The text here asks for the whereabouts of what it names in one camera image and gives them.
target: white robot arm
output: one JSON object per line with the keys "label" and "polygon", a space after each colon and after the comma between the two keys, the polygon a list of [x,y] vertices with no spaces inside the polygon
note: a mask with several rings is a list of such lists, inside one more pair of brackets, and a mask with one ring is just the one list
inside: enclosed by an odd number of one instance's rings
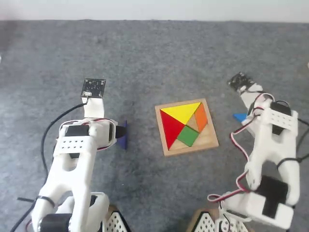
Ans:
{"label": "white robot arm", "polygon": [[[106,231],[109,198],[103,192],[90,192],[90,182],[97,151],[112,146],[125,129],[104,118],[104,86],[105,80],[86,79],[85,119],[59,129],[53,163],[32,211],[35,232]],[[73,196],[57,205],[67,191]]]}
{"label": "white robot arm", "polygon": [[[239,94],[248,108],[247,117],[240,130],[231,139],[247,157],[244,173],[237,179],[239,189],[223,196],[212,194],[213,202],[220,202],[221,218],[246,222],[255,220],[282,229],[289,229],[293,206],[299,199],[299,163],[296,160],[298,113],[284,102],[275,101],[260,85],[239,73],[229,84]],[[254,146],[248,156],[234,140],[233,135],[247,129],[254,137]],[[264,162],[278,167],[281,180],[262,175]],[[240,185],[246,177],[249,189]]]}

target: gray carpet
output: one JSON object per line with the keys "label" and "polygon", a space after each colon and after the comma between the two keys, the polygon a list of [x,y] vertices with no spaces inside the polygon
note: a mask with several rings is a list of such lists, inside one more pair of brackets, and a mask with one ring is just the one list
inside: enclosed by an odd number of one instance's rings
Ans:
{"label": "gray carpet", "polygon": [[[232,75],[244,71],[309,119],[309,24],[0,22],[0,53],[2,232],[29,207],[16,197],[38,194],[43,131],[81,102],[85,77],[107,79],[106,116],[129,122],[128,150],[114,146],[98,154],[92,190],[108,194],[135,232],[184,232],[194,211],[208,205],[207,194],[236,187],[244,160],[228,134],[239,126],[232,114],[245,108],[226,84]],[[196,98],[207,99],[220,146],[165,158],[155,105]],[[82,117],[79,109],[63,121]],[[49,165],[58,126],[46,140]],[[238,139],[251,149],[247,132]],[[306,142],[300,154],[308,149]],[[292,232],[309,228],[308,166],[301,165]],[[252,226],[257,232],[281,231]]]}

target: blue object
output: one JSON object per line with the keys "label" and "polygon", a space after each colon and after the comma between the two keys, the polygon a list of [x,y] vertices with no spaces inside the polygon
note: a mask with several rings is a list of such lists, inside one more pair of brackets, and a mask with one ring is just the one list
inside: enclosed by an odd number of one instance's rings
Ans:
{"label": "blue object", "polygon": [[[125,121],[123,124],[121,124],[120,126],[127,128],[127,121]],[[127,148],[127,133],[122,136],[121,138],[117,139],[116,142],[122,149],[126,150]]]}
{"label": "blue object", "polygon": [[242,122],[247,118],[247,114],[233,114],[233,116],[238,122]]}

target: wooden base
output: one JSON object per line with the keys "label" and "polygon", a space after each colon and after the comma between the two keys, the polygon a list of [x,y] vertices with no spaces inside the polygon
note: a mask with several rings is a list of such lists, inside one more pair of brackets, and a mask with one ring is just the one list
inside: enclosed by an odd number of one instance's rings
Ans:
{"label": "wooden base", "polygon": [[[165,134],[164,134],[162,118],[160,114],[160,109],[173,107],[173,106],[179,106],[179,105],[192,104],[192,103],[197,103],[197,102],[201,102],[204,106],[205,113],[206,113],[207,120],[208,120],[207,125],[202,130],[202,132],[198,135],[197,139],[194,141],[191,147],[185,145],[184,143],[176,139],[175,142],[170,147],[170,149],[168,149]],[[191,101],[181,101],[181,102],[176,102],[176,103],[157,105],[155,106],[155,112],[156,112],[156,117],[157,117],[157,121],[159,125],[163,152],[165,156],[173,156],[173,155],[178,155],[178,154],[183,154],[183,153],[188,153],[188,152],[193,152],[193,151],[200,151],[200,150],[219,146],[216,132],[215,132],[215,129],[212,123],[211,115],[210,115],[205,99],[195,99]]]}

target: wall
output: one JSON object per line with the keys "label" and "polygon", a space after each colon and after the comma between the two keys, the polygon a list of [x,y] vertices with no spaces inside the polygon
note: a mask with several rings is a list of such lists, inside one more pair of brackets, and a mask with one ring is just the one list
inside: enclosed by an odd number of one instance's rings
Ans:
{"label": "wall", "polygon": [[0,0],[0,20],[309,22],[308,0]]}

